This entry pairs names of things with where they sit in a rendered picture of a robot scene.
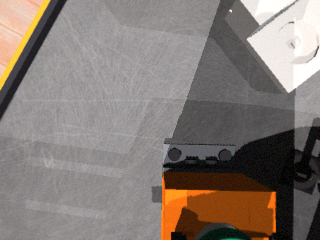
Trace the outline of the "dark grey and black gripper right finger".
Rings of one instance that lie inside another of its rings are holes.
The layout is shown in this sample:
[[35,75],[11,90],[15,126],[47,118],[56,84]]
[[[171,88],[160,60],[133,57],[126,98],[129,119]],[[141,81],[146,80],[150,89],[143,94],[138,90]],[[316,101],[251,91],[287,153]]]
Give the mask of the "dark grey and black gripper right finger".
[[293,240],[285,232],[273,232],[272,235],[269,235],[268,240]]

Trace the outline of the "white tray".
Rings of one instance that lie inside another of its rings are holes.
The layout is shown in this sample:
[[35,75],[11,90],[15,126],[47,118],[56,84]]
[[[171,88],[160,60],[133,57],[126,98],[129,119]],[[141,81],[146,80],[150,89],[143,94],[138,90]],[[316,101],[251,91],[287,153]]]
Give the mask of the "white tray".
[[225,21],[283,95],[320,69],[320,0],[235,0]]

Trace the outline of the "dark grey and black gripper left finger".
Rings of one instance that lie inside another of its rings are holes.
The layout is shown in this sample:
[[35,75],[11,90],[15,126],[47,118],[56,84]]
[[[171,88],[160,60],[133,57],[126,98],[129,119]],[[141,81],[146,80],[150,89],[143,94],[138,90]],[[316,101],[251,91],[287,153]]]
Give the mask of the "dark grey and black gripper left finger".
[[182,232],[171,232],[171,240],[187,240],[187,237]]

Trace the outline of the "black table edge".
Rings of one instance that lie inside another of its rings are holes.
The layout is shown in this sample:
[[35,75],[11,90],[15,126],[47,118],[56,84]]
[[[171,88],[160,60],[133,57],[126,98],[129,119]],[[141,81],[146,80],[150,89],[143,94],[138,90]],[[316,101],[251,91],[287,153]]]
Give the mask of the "black table edge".
[[0,119],[12,100],[16,90],[63,8],[66,0],[50,0],[35,26],[2,88],[0,89]]

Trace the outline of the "orange tube holder plate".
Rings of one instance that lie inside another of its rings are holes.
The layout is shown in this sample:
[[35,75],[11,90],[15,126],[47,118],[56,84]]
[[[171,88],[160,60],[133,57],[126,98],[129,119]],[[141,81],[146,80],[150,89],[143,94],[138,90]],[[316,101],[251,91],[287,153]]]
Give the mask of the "orange tube holder plate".
[[276,232],[276,192],[242,173],[163,172],[161,240],[187,240],[214,222],[228,223],[252,240]]

